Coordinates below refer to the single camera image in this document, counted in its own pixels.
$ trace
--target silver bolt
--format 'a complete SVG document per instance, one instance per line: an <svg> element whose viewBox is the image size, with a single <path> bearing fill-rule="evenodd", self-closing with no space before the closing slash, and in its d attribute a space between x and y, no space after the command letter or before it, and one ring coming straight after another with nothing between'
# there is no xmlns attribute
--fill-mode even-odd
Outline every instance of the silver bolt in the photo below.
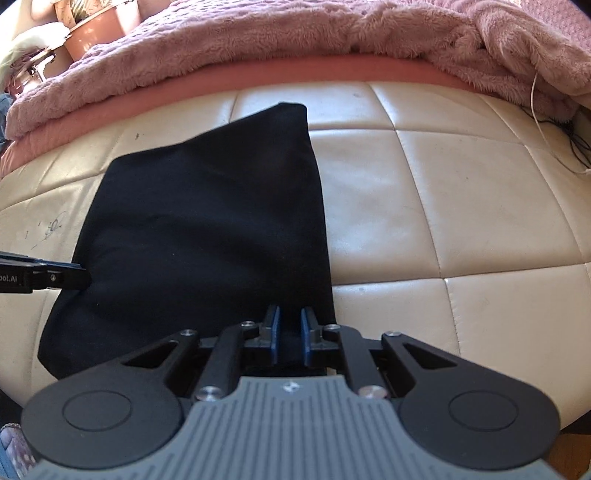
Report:
<svg viewBox="0 0 591 480"><path fill-rule="evenodd" d="M388 391L379 385L366 385L357 390L357 395L370 400L382 400L388 396Z"/></svg>
<svg viewBox="0 0 591 480"><path fill-rule="evenodd" d="M200 388L195 397L201 401L217 401L223 397L222 390L218 387L203 387Z"/></svg>

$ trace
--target folded black fabric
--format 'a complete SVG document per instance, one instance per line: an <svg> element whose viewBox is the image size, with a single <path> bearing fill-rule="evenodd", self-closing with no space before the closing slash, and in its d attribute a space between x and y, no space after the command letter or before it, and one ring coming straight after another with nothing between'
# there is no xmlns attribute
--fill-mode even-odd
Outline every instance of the folded black fabric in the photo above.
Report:
<svg viewBox="0 0 591 480"><path fill-rule="evenodd" d="M43 331L38 357L57 378L185 328L216 336L260 321L272 303L294 335L304 306L333 323L306 107L281 103L182 144L117 158L73 261L93 281L83 292L62 291Z"/></svg>

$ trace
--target pink quilted bedspread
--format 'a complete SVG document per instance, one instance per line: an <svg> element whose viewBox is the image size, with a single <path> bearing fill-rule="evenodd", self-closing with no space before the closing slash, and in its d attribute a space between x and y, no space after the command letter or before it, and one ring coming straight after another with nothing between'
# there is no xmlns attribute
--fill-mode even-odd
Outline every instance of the pink quilted bedspread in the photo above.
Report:
<svg viewBox="0 0 591 480"><path fill-rule="evenodd" d="M21 95L7 137L208 64L352 51L424 58L521 105L538 71L536 109L556 119L591 92L591 55L503 0L177 0Z"/></svg>

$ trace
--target quilted leather cushion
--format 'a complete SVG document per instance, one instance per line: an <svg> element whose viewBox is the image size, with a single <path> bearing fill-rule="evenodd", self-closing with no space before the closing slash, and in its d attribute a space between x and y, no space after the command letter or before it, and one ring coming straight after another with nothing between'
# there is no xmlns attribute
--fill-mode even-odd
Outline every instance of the quilted leather cushion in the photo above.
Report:
<svg viewBox="0 0 591 480"><path fill-rule="evenodd" d="M309 110L340 323L401 330L530 382L563 424L591 408L591 183L504 101L405 83L308 83L187 100L112 124L0 182L0 249L69 261L114 158L277 102ZM566 137L558 155L580 168ZM0 296L0 388L53 379L38 340L57 297Z"/></svg>

